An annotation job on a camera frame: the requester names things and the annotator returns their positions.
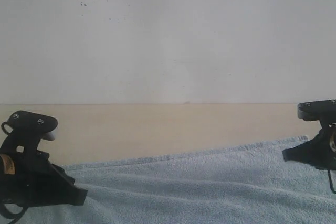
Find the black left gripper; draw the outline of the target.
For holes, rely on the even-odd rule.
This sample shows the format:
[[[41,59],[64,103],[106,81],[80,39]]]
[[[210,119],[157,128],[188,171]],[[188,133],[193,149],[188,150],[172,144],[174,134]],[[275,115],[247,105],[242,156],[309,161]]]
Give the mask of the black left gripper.
[[[61,166],[49,161],[48,153],[1,152],[2,206],[83,206],[87,193]]]

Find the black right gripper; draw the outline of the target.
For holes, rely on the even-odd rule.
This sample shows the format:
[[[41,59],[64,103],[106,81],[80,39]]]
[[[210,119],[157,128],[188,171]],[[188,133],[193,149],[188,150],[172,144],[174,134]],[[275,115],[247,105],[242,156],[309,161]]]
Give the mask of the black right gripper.
[[[283,160],[307,164],[317,170],[335,170],[335,125],[321,124],[313,140],[282,150]]]

